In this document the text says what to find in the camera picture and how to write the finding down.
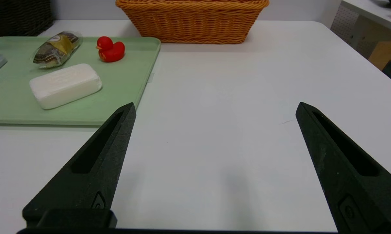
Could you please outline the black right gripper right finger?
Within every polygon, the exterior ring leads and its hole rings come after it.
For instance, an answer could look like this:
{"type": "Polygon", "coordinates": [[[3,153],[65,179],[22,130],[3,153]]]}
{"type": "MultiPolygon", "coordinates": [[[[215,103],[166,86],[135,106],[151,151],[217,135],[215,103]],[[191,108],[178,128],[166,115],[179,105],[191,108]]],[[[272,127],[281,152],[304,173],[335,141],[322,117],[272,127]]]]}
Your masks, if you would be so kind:
{"type": "Polygon", "coordinates": [[[391,233],[391,173],[317,108],[295,117],[339,233],[391,233]]]}

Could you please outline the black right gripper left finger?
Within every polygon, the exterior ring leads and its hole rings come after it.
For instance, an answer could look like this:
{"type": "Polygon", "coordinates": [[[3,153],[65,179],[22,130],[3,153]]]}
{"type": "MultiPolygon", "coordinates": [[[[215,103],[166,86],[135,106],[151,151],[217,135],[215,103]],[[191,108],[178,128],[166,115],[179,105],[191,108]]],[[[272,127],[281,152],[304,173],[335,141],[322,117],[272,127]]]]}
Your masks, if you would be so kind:
{"type": "Polygon", "coordinates": [[[111,211],[136,119],[121,106],[23,208],[28,228],[115,228],[111,211]]]}

